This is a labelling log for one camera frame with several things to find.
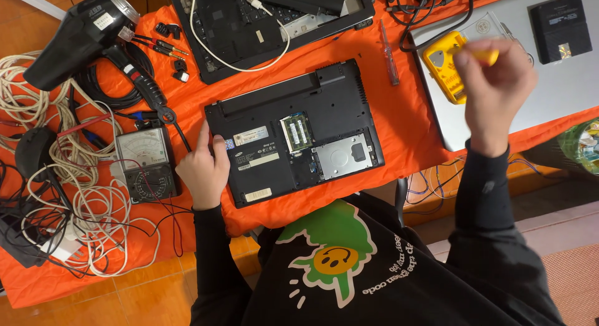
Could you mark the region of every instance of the orange tablecloth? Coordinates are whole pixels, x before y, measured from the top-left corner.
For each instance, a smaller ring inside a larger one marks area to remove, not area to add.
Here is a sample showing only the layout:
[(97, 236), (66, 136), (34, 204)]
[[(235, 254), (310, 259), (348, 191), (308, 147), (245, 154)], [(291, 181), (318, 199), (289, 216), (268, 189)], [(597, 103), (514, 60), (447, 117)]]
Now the orange tablecloth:
[[(497, 0), (476, 0), (475, 5), (481, 6)], [(266, 85), (295, 77), (317, 68), (339, 61), (355, 58), (362, 72), (362, 79), (378, 136), (383, 147), (386, 165), (382, 168), (351, 176), (331, 183), (323, 184), (305, 191), (285, 197), (276, 198), (241, 210), (235, 209), (228, 192), (222, 195), (223, 216), (231, 236), (239, 236), (246, 230), (258, 225), (269, 228), (283, 226), (297, 218), (323, 207), (336, 198), (344, 197), (353, 192), (377, 187), (398, 177), (405, 177), (431, 166), (438, 165), (454, 158), (457, 153), (443, 149), (438, 135), (434, 118), (431, 113), (425, 92), (418, 77), (417, 68), (411, 54), (401, 53), (395, 46), (393, 55), (397, 63), (400, 85), (392, 87), (386, 72), (386, 62), (381, 44), (379, 19), (383, 19), (391, 44), (397, 44), (403, 27), (392, 21), (384, 10), (384, 0), (377, 0), (375, 8), (377, 15), (372, 27), (360, 31), (346, 31), (337, 37), (323, 39), (286, 54), (272, 68), (259, 72), (241, 73), (213, 85), (204, 85), (198, 77), (198, 68), (193, 60), (187, 65), (191, 75), (189, 82), (183, 84), (171, 77), (174, 72), (172, 61), (161, 54), (144, 48), (148, 53), (156, 71), (156, 81), (162, 87), (168, 98), (169, 106), (178, 114), (178, 122), (186, 133), (186, 137), (195, 146), (198, 131), (203, 121), (203, 107), (216, 100), (224, 100)], [(436, 9), (428, 20), (428, 24), (439, 19), (464, 12), (467, 0), (456, 0), (445, 8)], [(174, 9), (163, 7), (158, 12), (142, 17), (136, 32), (143, 35), (157, 34), (153, 27), (157, 22), (179, 23)], [(189, 49), (184, 39), (174, 41), (179, 48)], [(123, 95), (131, 89), (131, 84), (111, 63), (101, 61), (98, 65), (100, 83), (109, 95)], [(144, 102), (131, 109), (147, 109)], [(82, 109), (92, 114), (93, 109)], [(554, 120), (553, 122), (536, 126), (510, 136), (512, 150), (519, 152), (550, 139), (567, 128), (596, 117), (599, 108), (589, 109), (578, 114)], [(133, 122), (119, 119), (125, 131), (133, 131)], [(105, 133), (110, 140), (110, 131), (105, 124), (94, 125), (96, 133)], [(57, 120), (50, 123), (56, 129)], [(174, 146), (176, 160), (186, 154), (186, 150), (172, 126), (169, 128)], [(0, 149), (0, 159), (14, 163), (14, 156)], [(110, 173), (107, 168), (101, 168), (100, 184), (108, 184)], [(18, 187), (13, 178), (12, 184)], [(14, 189), (2, 189), (0, 195), (11, 193)], [(191, 207), (189, 192), (175, 198), (173, 202), (182, 207)], [(135, 206), (132, 217), (147, 217), (154, 222), (166, 216), (167, 213), (159, 205), (142, 204)], [(191, 214), (179, 215), (183, 227), (183, 248), (193, 251), (195, 236)], [(172, 220), (169, 218), (161, 225), (162, 242), (157, 261), (174, 256)], [(147, 264), (152, 259), (156, 238), (148, 238), (142, 232), (130, 230), (129, 262), (127, 269)], [(109, 271), (119, 269), (122, 256), (118, 253), (111, 255)], [(42, 267), (24, 269), (4, 250), (0, 249), (0, 279), (6, 287), (8, 298), (13, 307), (30, 306), (79, 291), (82, 287), (100, 281), (99, 277), (76, 279), (69, 272), (46, 262)]]

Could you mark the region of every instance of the black hair dryer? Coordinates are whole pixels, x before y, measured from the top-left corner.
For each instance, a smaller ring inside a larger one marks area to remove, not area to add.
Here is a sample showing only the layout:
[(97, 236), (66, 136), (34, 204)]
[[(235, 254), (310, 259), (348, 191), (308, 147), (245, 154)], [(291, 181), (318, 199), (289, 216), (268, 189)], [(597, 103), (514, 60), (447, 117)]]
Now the black hair dryer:
[(37, 89), (51, 91), (97, 58), (113, 62), (152, 109), (167, 99), (154, 78), (124, 49), (133, 38), (139, 14), (125, 0), (85, 0), (66, 12), (54, 38), (23, 73)]

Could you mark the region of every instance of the black sweatshirt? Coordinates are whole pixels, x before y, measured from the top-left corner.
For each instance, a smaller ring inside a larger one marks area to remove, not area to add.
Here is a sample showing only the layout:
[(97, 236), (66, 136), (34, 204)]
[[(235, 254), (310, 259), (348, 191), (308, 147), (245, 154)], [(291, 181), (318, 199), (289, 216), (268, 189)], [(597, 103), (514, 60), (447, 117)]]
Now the black sweatshirt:
[(195, 212), (191, 325), (563, 325), (543, 263), (514, 227), (506, 170), (507, 152), (468, 153), (446, 263), (362, 192), (265, 229), (253, 292), (221, 208)]

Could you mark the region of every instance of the black laptop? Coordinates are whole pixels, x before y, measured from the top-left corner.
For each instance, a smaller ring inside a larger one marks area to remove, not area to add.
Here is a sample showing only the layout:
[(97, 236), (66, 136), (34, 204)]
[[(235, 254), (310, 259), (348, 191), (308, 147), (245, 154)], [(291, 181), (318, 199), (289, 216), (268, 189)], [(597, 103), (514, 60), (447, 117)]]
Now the black laptop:
[[(371, 0), (345, 0), (340, 16), (311, 15), (286, 7), (264, 4), (273, 16), (257, 10), (246, 0), (172, 0), (183, 31), (198, 63), (200, 78), (213, 84), (238, 71), (213, 58), (195, 39), (194, 28), (202, 42), (223, 61), (242, 69), (253, 68), (281, 55), (286, 45), (285, 33), (277, 19), (291, 35), (289, 50), (329, 37), (351, 28), (372, 24)], [(193, 16), (193, 25), (189, 16)]]
[(354, 59), (205, 111), (225, 138), (237, 208), (385, 164)]

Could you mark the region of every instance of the sweatshirt sleeve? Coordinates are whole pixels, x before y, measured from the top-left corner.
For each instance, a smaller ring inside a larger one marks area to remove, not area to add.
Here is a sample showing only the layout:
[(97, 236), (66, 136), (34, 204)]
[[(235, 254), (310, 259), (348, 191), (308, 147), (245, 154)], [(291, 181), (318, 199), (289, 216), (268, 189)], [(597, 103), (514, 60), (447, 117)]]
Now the sweatshirt sleeve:
[(193, 211), (193, 223), (198, 299), (191, 309), (191, 326), (240, 325), (251, 289), (231, 256), (221, 207)]
[(447, 264), (561, 322), (543, 262), (514, 226), (506, 176), (509, 149), (498, 158), (487, 158), (470, 150), (469, 141), (466, 147)]

